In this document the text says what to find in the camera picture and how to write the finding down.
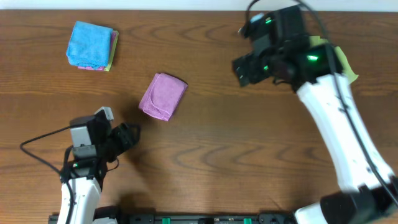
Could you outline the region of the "purple microfibre cloth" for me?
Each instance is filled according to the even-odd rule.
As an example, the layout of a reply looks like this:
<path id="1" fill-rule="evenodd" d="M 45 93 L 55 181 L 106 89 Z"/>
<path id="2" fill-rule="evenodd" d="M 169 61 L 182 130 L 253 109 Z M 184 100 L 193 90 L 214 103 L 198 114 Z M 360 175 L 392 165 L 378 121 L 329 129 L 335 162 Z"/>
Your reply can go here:
<path id="1" fill-rule="evenodd" d="M 156 73 L 139 103 L 139 109 L 153 118 L 168 121 L 187 86 L 185 82 L 171 75 Z"/>

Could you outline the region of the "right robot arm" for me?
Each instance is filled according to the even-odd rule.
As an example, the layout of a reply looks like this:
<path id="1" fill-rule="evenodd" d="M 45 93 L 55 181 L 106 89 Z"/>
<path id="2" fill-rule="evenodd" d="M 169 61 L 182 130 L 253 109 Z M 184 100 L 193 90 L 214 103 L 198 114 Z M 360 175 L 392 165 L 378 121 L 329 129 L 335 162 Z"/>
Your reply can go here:
<path id="1" fill-rule="evenodd" d="M 397 210 L 397 176 L 376 149 L 354 102 L 346 60 L 328 31 L 316 44 L 303 1 L 255 16 L 239 33 L 251 53 L 233 61 L 241 86 L 272 78 L 286 83 L 308 109 L 332 158 L 340 191 L 294 212 L 295 223 L 371 223 Z"/>

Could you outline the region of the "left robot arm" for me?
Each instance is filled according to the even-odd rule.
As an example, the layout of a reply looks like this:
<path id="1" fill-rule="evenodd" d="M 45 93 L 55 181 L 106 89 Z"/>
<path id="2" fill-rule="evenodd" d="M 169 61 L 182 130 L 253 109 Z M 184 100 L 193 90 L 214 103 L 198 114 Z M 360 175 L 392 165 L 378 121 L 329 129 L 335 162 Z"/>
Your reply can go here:
<path id="1" fill-rule="evenodd" d="M 62 206 L 58 223 L 93 223 L 108 164 L 139 142 L 141 127 L 121 123 L 115 128 L 98 114 L 70 121 L 73 146 L 65 151 Z"/>

